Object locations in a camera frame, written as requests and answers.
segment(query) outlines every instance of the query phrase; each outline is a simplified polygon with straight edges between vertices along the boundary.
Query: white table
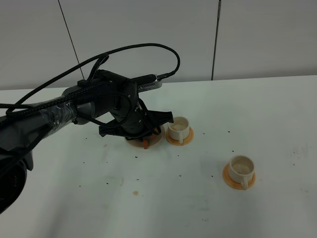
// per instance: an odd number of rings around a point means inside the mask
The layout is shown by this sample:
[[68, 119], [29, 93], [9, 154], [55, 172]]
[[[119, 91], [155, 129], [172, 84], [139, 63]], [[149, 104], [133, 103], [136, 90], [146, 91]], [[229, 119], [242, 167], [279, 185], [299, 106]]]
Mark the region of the white table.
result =
[[[27, 92], [1, 91], [0, 102]], [[166, 83], [140, 98], [187, 117], [194, 140], [143, 150], [100, 137], [93, 123], [70, 124], [34, 149], [34, 170], [0, 216], [0, 237], [317, 236], [317, 76]], [[237, 154], [255, 162], [247, 191], [222, 179]]]

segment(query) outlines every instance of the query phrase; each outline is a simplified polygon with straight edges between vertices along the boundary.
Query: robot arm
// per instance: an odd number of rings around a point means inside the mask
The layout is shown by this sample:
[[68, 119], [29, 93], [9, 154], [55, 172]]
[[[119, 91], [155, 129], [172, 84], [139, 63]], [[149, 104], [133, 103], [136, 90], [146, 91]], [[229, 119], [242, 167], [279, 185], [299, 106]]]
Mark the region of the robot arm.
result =
[[[162, 124], [173, 122], [172, 112], [149, 111], [139, 98], [139, 92], [161, 87], [160, 80], [169, 75], [156, 77], [151, 74], [129, 79], [98, 70], [108, 54], [99, 55], [88, 79], [78, 81], [77, 86], [66, 89], [61, 97], [32, 105], [22, 105], [23, 98], [13, 108], [24, 110], [8, 110], [6, 116], [0, 117], [0, 213], [22, 192], [27, 170], [33, 169], [32, 149], [65, 125], [91, 121], [99, 125], [101, 136], [110, 134], [124, 136], [127, 140], [142, 140], [160, 133]], [[175, 72], [179, 68], [177, 53], [176, 56]], [[114, 120], [108, 123], [96, 120], [107, 112]]]

